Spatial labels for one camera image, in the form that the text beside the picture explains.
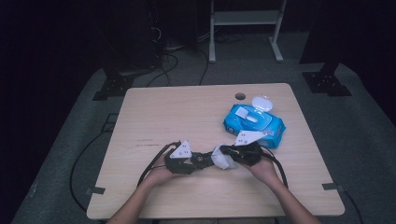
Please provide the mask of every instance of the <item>dark background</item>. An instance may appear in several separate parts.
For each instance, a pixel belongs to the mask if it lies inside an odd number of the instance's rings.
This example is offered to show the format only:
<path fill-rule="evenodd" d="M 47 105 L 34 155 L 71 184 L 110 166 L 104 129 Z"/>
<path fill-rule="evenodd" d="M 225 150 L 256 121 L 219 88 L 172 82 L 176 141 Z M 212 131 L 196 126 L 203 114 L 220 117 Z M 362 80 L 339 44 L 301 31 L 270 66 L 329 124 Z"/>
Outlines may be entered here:
<path fill-rule="evenodd" d="M 161 50 L 152 45 L 151 25 L 175 38 L 208 31 L 209 1 L 185 0 L 182 8 L 175 0 L 158 6 L 156 1 L 109 2 L 0 2 L 0 223 L 12 220 L 80 91 L 97 69 L 158 65 L 156 54 Z M 219 8 L 227 4 L 217 1 Z M 269 5 L 276 6 L 276 1 Z M 263 1 L 234 6 L 268 7 Z M 185 24 L 181 33 L 167 32 L 168 22 L 175 22 L 166 17 L 168 8 L 190 20 L 183 13 L 188 10 L 195 28 Z M 394 9 L 392 1 L 289 0 L 281 32 L 311 31 L 302 63 L 339 58 L 358 73 L 394 122 Z"/>

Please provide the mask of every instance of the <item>gray carpet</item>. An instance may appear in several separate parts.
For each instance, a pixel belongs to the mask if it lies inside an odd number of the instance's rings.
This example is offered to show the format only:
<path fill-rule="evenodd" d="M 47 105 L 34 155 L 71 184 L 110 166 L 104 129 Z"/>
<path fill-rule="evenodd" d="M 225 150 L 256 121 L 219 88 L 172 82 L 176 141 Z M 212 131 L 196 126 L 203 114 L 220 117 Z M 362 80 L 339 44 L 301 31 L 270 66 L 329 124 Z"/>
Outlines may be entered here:
<path fill-rule="evenodd" d="M 289 83 L 334 181 L 348 190 L 365 223 L 394 223 L 396 220 L 396 129 L 363 88 L 359 77 L 344 65 L 336 76 L 352 96 L 329 97 L 312 93 L 302 72 L 318 71 L 322 64 L 299 64 L 307 33 L 280 34 L 279 48 L 285 61 L 277 63 L 268 34 L 246 35 L 243 41 L 217 44 L 217 62 L 208 66 L 202 85 L 241 83 Z M 206 55 L 207 43 L 200 46 Z M 183 49 L 172 53 L 178 65 L 168 73 L 172 86 L 198 85 L 205 71 L 200 51 Z M 175 64 L 164 57 L 163 68 Z M 145 87 L 162 71 L 138 77 L 134 87 Z M 118 113 L 122 97 L 93 101 L 106 79 L 102 70 L 92 74 L 64 123 L 46 158 L 31 192 L 13 223 L 99 223 L 89 220 L 73 201 L 69 176 L 83 148 L 97 136 L 110 113 Z M 165 76 L 151 86 L 167 86 Z M 94 187 L 111 133 L 103 133 L 78 161 L 73 188 L 78 200 L 88 206 L 87 189 Z M 340 192 L 346 212 L 340 217 L 320 217 L 323 223 L 359 223 L 351 201 Z M 281 217 L 280 223 L 289 223 Z"/>

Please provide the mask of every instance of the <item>white stand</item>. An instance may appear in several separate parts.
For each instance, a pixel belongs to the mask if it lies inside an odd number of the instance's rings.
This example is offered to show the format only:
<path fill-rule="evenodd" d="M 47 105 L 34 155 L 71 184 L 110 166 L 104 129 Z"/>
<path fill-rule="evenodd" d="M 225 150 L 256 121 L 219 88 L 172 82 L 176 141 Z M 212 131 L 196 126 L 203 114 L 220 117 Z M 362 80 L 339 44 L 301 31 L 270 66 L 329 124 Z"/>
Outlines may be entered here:
<path fill-rule="evenodd" d="M 287 0 L 282 0 L 280 10 L 268 11 L 219 11 L 215 12 L 214 0 L 210 6 L 210 42 L 209 42 L 209 61 L 216 62 L 215 50 L 215 26 L 216 25 L 275 25 L 274 36 L 270 36 L 270 44 L 278 63 L 283 62 L 283 57 L 277 46 L 277 36 L 280 30 L 280 24 L 283 20 Z"/>

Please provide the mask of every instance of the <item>table top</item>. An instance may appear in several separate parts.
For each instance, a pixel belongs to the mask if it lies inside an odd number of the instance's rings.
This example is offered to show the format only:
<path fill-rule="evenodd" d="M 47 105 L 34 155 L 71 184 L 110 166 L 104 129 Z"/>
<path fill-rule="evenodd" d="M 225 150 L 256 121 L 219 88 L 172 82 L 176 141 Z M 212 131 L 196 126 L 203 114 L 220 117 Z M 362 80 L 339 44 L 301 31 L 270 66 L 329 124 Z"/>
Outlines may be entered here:
<path fill-rule="evenodd" d="M 245 100 L 235 95 L 244 93 Z M 154 156 L 167 144 L 189 140 L 191 151 L 212 151 L 220 143 L 232 145 L 235 136 L 222 124 L 231 107 L 249 105 L 266 95 L 271 113 L 287 129 L 277 149 L 290 191 L 315 216 L 339 216 L 345 207 L 335 189 L 322 184 L 332 178 L 318 151 L 304 115 L 288 84 L 243 84 L 133 88 L 125 95 L 116 127 L 98 176 L 87 215 L 110 218 L 130 197 Z M 276 196 L 244 167 L 216 166 L 175 178 L 154 189 L 141 218 L 280 217 Z"/>

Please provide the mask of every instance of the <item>white plastic lid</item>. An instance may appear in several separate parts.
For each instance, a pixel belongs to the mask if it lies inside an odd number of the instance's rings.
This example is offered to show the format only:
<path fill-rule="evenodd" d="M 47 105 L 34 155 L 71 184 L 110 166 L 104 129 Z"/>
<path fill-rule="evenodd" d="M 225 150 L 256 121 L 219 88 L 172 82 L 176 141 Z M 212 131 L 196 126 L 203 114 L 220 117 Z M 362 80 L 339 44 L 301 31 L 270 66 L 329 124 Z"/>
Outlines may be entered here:
<path fill-rule="evenodd" d="M 273 103 L 266 96 L 256 96 L 251 104 L 260 111 L 268 112 L 273 108 Z"/>

